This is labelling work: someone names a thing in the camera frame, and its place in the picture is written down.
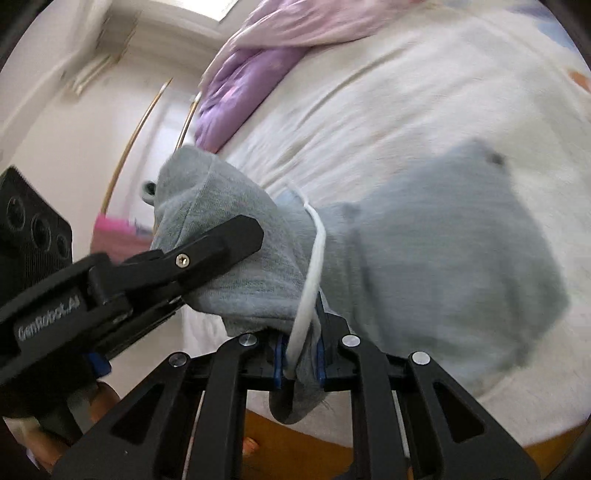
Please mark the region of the person's left hand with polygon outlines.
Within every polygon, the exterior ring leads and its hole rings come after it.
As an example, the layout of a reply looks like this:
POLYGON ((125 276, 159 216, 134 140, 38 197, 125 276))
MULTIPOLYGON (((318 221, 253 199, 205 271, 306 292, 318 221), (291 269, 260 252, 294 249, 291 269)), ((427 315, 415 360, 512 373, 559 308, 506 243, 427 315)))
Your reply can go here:
MULTIPOLYGON (((98 382, 74 402, 74 412, 66 409, 67 420, 72 421, 77 433, 86 433, 120 400, 118 394, 106 383, 98 382)), ((8 430, 17 444, 26 449, 27 456, 42 471, 51 473, 57 461, 75 441, 64 434, 57 434, 47 426, 61 427, 59 418, 50 418, 46 424, 35 418, 9 420, 8 430)))

